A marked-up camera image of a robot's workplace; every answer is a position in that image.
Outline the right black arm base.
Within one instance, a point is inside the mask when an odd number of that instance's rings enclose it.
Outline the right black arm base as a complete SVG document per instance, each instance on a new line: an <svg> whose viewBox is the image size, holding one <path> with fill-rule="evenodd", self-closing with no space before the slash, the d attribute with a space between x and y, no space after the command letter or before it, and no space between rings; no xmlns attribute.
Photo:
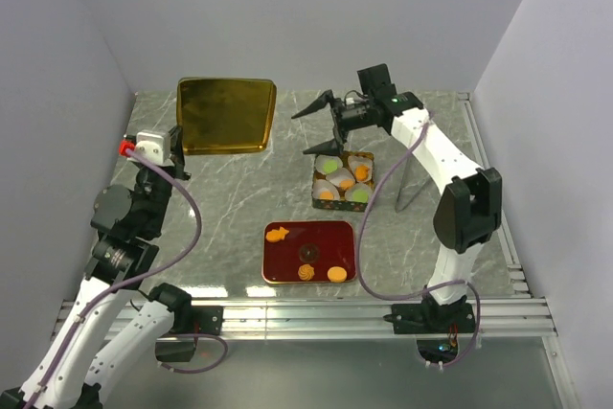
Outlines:
<svg viewBox="0 0 613 409"><path fill-rule="evenodd" d="M392 325L394 335L415 335L421 360L443 370L458 364L473 351L481 328L481 311L463 296L459 301L439 306L430 297L419 304L393 304L383 319Z"/></svg>

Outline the green round cookie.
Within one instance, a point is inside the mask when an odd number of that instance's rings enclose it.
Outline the green round cookie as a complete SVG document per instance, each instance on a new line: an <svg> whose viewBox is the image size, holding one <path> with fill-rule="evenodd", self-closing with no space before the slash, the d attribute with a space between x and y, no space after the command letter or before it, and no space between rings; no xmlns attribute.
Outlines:
<svg viewBox="0 0 613 409"><path fill-rule="evenodd" d="M366 190L354 190L352 192L351 201L359 203L367 203L370 199L370 193Z"/></svg>
<svg viewBox="0 0 613 409"><path fill-rule="evenodd" d="M333 160L327 160L321 168L321 172L323 174L330 174L335 172L338 169L338 165L335 161Z"/></svg>

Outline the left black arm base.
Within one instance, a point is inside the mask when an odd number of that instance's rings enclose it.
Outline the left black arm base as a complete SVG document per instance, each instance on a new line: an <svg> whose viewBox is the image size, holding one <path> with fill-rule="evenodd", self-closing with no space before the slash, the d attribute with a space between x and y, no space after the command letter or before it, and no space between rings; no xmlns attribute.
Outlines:
<svg viewBox="0 0 613 409"><path fill-rule="evenodd" d="M229 351L220 336L223 312L221 306L200 306L177 313L170 330L155 344L156 359L167 369L194 365L187 374L194 374L198 366L209 370L219 365Z"/></svg>

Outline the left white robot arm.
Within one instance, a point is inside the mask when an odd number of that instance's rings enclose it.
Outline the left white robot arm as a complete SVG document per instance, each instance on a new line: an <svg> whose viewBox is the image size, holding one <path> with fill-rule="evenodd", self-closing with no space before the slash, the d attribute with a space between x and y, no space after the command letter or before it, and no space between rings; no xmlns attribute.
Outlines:
<svg viewBox="0 0 613 409"><path fill-rule="evenodd" d="M128 325L113 339L106 337L157 256L152 240L161 235L173 187L190 178L178 125L127 135L119 152L136 166L135 184L111 185L97 195L90 225L98 239L77 298L31 376L2 393L4 408L101 408L159 337L193 324L191 295L159 284Z"/></svg>

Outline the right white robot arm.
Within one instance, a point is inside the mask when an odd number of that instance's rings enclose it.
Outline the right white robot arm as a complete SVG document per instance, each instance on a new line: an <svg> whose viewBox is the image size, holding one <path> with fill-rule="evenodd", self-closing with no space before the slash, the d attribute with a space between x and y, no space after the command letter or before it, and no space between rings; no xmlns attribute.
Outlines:
<svg viewBox="0 0 613 409"><path fill-rule="evenodd" d="M435 269L422 292L432 302L421 309L424 325L443 331L455 320L452 304L470 289L477 256L502 221L502 176L468 158L436 125L423 102L412 92L399 92L387 65L358 71L357 102L330 90L297 112L302 118L328 108L333 120L331 140L306 149L306 154L339 154L349 134L378 126L400 142L437 187L440 200L433 217L441 244Z"/></svg>

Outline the gold tin lid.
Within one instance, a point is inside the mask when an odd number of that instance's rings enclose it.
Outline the gold tin lid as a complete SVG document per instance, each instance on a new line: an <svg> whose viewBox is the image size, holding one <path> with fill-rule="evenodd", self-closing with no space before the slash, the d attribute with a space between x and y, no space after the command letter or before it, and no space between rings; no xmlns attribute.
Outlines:
<svg viewBox="0 0 613 409"><path fill-rule="evenodd" d="M196 78L177 84L176 122L187 155L257 153L266 149L275 111L272 80Z"/></svg>

